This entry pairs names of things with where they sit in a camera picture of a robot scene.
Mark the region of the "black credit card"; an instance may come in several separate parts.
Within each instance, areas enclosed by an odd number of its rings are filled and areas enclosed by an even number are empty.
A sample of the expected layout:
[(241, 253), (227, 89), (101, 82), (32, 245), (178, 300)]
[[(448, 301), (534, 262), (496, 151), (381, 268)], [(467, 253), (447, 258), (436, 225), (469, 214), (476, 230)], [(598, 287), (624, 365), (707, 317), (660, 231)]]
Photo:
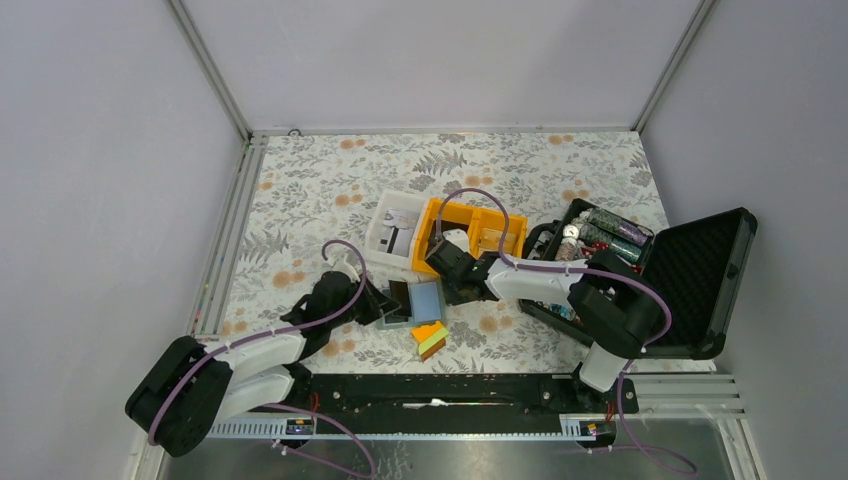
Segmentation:
[(412, 316), (409, 286), (403, 281), (389, 281), (391, 298), (399, 304), (399, 308), (386, 318), (389, 325), (408, 323)]

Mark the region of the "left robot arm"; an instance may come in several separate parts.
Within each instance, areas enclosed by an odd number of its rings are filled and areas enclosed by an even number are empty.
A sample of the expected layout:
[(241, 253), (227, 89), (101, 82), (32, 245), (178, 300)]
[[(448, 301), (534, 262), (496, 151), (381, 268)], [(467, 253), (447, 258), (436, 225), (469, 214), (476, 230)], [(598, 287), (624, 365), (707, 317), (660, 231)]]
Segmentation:
[(230, 340), (174, 340), (130, 394), (124, 412), (155, 446), (173, 456), (192, 451), (210, 430), (241, 413), (278, 403), (296, 411), (309, 401), (302, 361), (334, 329), (371, 324), (402, 303), (368, 280), (324, 273), (313, 290), (269, 327)]

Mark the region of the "yellow plastic divided bin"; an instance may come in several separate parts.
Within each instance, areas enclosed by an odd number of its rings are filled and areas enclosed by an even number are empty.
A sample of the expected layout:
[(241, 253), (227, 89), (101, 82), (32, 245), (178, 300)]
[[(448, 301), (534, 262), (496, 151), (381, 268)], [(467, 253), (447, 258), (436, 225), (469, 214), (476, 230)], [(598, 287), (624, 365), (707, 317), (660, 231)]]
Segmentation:
[[(435, 271), (425, 262), (425, 255), (432, 243), (435, 222), (442, 200), (431, 198), (422, 209), (418, 233), (412, 243), (412, 271), (434, 275)], [(509, 215), (509, 224), (505, 223), (500, 210), (474, 207), (451, 202), (442, 214), (442, 230), (462, 230), (469, 239), (470, 253), (478, 258), (485, 252), (498, 252), (500, 238), (507, 226), (504, 252), (520, 257), (528, 233), (528, 220), (524, 216)]]

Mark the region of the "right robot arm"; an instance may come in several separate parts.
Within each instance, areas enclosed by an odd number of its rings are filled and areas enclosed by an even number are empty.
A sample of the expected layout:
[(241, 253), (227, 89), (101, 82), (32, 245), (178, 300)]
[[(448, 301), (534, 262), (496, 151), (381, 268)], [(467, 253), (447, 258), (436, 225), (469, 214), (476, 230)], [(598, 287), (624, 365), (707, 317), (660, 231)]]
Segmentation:
[(425, 262), (470, 301), (521, 299), (570, 306), (590, 337), (573, 386), (575, 402), (589, 412), (612, 400), (621, 373), (673, 322), (662, 296), (607, 250), (588, 260), (559, 262), (500, 252), (475, 257), (443, 239), (430, 248)]

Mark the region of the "green card holder wallet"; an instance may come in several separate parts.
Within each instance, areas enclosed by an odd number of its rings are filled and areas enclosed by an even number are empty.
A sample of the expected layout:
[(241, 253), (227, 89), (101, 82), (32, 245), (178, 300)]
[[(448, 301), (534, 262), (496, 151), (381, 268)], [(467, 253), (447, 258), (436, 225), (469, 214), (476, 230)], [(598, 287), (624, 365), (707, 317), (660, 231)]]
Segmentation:
[[(447, 320), (446, 302), (441, 283), (438, 281), (428, 281), (419, 283), (407, 283), (409, 286), (409, 295), (411, 301), (412, 316), (408, 323), (399, 325), (389, 325), (386, 323), (386, 318), (391, 313), (385, 314), (377, 322), (377, 328), (381, 330), (391, 330), (400, 328), (415, 328), (425, 324), (431, 324), (436, 321), (445, 322)], [(389, 293), (389, 286), (382, 290), (390, 300), (394, 301)]]

